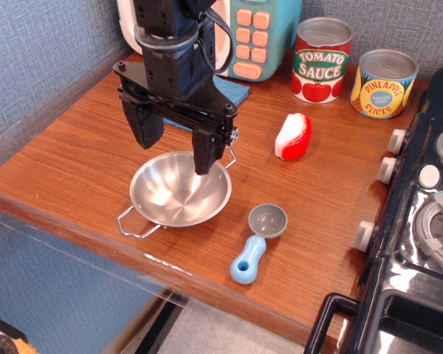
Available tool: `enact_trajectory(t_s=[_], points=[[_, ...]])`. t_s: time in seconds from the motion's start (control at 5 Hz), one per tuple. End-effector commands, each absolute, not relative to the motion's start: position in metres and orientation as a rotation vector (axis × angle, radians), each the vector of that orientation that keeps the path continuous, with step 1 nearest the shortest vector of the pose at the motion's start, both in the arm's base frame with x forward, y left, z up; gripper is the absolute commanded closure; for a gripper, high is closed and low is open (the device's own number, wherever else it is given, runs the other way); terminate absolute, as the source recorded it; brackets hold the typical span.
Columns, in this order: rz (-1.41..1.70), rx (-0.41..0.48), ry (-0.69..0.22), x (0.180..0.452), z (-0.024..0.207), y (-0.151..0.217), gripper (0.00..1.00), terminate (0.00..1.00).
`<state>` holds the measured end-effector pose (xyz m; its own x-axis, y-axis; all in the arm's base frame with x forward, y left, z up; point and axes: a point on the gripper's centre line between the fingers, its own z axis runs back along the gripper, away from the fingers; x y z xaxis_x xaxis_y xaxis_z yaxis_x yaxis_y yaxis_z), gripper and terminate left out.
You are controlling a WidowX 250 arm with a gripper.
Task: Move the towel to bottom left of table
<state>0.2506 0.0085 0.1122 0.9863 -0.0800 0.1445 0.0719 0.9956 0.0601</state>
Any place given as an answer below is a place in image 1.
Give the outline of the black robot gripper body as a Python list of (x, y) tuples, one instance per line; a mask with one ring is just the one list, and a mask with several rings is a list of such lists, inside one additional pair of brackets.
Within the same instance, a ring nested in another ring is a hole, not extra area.
[(222, 136), (225, 145), (238, 138), (237, 105), (214, 85), (215, 38), (198, 36), (183, 41), (152, 38), (142, 45), (141, 63), (121, 60), (113, 70), (119, 92), (192, 133), (206, 127)]

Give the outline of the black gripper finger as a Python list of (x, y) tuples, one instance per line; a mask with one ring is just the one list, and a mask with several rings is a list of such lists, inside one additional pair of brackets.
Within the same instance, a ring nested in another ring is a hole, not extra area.
[(222, 136), (206, 127), (198, 127), (192, 135), (195, 172), (199, 176), (207, 175), (210, 168), (224, 153)]
[(144, 149), (155, 145), (164, 134), (163, 117), (148, 109), (148, 105), (136, 103), (127, 94), (121, 94), (123, 111), (138, 144)]

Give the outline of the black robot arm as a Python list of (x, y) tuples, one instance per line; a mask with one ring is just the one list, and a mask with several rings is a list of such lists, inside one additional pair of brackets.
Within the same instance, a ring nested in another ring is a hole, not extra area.
[(215, 28), (230, 28), (212, 8), (212, 1), (135, 1), (134, 37), (142, 63), (120, 61), (120, 99), (137, 142), (151, 148), (164, 133), (164, 121), (192, 132), (196, 174), (209, 173), (224, 149), (237, 138), (235, 103), (213, 82), (228, 69), (230, 49), (216, 68)]

